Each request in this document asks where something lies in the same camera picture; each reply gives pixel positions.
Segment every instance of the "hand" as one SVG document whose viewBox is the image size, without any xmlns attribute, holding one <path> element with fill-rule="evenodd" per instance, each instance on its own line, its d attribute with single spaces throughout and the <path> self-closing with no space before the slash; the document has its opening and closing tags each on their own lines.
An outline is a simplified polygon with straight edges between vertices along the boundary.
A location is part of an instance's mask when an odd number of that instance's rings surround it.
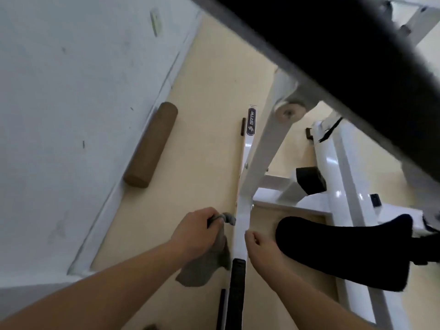
<svg viewBox="0 0 440 330">
<path fill-rule="evenodd" d="M 274 240 L 257 231 L 247 231 L 245 241 L 253 267 L 273 289 L 278 274 L 287 271 L 283 254 Z"/>
<path fill-rule="evenodd" d="M 183 253 L 186 262 L 200 257 L 214 244 L 223 226 L 223 218 L 216 219 L 209 228 L 207 228 L 207 220 L 218 214 L 212 207 L 190 212 L 174 230 L 170 243 Z"/>
</svg>

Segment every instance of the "foam roller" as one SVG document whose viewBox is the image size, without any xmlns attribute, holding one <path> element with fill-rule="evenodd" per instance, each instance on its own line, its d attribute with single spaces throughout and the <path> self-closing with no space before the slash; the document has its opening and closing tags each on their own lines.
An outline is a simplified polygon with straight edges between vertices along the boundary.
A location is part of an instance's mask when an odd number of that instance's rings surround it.
<svg viewBox="0 0 440 330">
<path fill-rule="evenodd" d="M 177 114 L 177 107 L 172 103 L 164 102 L 159 106 L 124 173 L 125 183 L 132 187 L 148 187 Z"/>
</svg>

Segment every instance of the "gray cloth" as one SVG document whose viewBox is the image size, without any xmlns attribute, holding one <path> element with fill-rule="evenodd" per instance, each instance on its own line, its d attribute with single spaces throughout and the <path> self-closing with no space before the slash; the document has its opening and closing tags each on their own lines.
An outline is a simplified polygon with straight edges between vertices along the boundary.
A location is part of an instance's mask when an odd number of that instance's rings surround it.
<svg viewBox="0 0 440 330">
<path fill-rule="evenodd" d="M 209 227 L 215 219 L 220 217 L 223 218 L 225 223 L 229 223 L 232 226 L 235 225 L 235 217 L 225 212 L 218 216 L 210 217 L 207 226 Z M 227 270 L 231 269 L 231 254 L 228 248 L 228 240 L 224 236 L 223 227 L 219 230 L 211 249 L 185 265 L 176 277 L 176 281 L 186 287 L 200 287 L 209 281 L 212 274 L 219 267 L 224 267 Z"/>
</svg>

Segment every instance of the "forearm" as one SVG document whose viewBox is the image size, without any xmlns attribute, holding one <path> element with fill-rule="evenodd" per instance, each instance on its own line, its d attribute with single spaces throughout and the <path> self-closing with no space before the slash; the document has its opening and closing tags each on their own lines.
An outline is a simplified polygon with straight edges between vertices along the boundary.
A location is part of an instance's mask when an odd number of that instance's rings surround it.
<svg viewBox="0 0 440 330">
<path fill-rule="evenodd" d="M 38 301 L 0 330 L 119 330 L 186 261 L 172 243 L 162 244 Z"/>
<path fill-rule="evenodd" d="M 278 294 L 299 330 L 373 328 L 288 269 L 274 273 L 268 284 Z"/>
</svg>

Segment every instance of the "person's left hand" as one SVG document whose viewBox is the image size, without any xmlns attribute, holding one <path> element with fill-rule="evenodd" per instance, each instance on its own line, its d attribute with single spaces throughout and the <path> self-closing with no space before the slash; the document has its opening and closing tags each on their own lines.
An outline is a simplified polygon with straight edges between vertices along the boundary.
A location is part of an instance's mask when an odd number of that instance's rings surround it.
<svg viewBox="0 0 440 330">
<path fill-rule="evenodd" d="M 177 226 L 170 243 L 183 253 L 187 262 L 203 255 L 216 240 L 223 226 L 223 218 L 218 218 L 207 228 L 207 220 L 219 213 L 213 207 L 190 212 Z"/>
</svg>

